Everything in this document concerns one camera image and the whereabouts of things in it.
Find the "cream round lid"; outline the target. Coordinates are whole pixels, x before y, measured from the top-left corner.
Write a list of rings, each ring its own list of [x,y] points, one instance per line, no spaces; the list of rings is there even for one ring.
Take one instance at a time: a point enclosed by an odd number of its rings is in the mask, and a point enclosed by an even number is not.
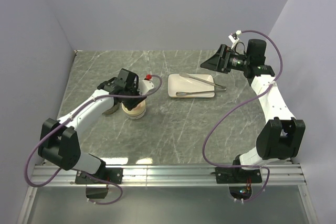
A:
[[[146,111],[146,102],[143,100],[140,102],[135,108],[129,110],[122,104],[122,109],[126,113],[127,116],[140,116],[145,113]]]

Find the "red striped steel tin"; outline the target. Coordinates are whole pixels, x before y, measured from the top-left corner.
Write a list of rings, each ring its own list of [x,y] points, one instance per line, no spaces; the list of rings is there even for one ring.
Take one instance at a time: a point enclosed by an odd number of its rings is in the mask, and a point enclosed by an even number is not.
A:
[[[122,104],[122,110],[126,116],[132,120],[140,119],[146,113],[146,102],[145,100],[139,103],[134,109],[128,110],[124,104]]]

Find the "grey steel tin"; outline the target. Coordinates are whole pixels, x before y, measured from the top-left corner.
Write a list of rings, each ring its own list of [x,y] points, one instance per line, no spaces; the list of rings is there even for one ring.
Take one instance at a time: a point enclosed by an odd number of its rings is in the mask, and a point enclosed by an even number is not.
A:
[[[114,105],[112,108],[110,108],[110,109],[104,111],[102,115],[105,115],[105,116],[112,115],[112,114],[114,114],[115,112],[118,111],[119,107],[120,107],[120,105],[119,105],[119,104],[116,104],[116,105]]]

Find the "metal serving tongs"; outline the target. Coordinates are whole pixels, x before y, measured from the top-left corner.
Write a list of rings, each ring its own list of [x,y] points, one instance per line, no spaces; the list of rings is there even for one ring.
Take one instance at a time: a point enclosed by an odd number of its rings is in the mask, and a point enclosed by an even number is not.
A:
[[[171,83],[175,98],[213,98],[216,91],[225,92],[225,86],[216,84],[210,74],[180,73]]]

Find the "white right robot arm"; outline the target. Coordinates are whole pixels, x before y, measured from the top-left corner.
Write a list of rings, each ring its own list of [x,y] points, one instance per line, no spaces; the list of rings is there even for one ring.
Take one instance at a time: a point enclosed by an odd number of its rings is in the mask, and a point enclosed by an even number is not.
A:
[[[256,146],[233,162],[232,177],[238,182],[245,181],[252,169],[296,157],[306,129],[304,121],[296,119],[288,109],[276,84],[277,75],[265,64],[266,46],[264,40],[251,39],[247,50],[239,54],[235,46],[222,44],[201,64],[201,68],[221,73],[241,71],[264,113],[266,124],[256,139]]]

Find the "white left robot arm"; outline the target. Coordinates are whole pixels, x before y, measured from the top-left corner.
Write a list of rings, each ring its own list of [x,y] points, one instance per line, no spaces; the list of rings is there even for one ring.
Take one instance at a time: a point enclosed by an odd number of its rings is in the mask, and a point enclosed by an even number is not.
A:
[[[107,110],[122,104],[135,109],[154,88],[151,75],[143,80],[129,70],[121,69],[117,77],[100,83],[94,93],[72,112],[43,123],[38,155],[64,169],[88,173],[94,183],[108,179],[106,163],[81,150],[79,139],[95,120]]]

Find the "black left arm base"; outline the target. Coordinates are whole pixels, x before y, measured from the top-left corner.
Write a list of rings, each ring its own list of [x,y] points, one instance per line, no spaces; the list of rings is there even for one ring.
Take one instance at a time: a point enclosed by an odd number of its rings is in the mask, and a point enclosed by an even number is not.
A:
[[[106,182],[112,182],[115,184],[121,184],[123,178],[123,169],[121,167],[104,167],[99,169],[95,174],[89,174],[83,171],[77,171],[75,184],[79,185],[91,185],[91,184],[103,184]]]

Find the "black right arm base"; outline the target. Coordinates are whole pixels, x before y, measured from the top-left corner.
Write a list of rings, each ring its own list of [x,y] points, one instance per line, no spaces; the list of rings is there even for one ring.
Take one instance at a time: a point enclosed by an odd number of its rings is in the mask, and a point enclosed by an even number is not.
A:
[[[223,168],[215,167],[211,172],[216,178],[217,184],[246,184],[261,183],[262,176],[260,169],[243,169],[243,168]]]

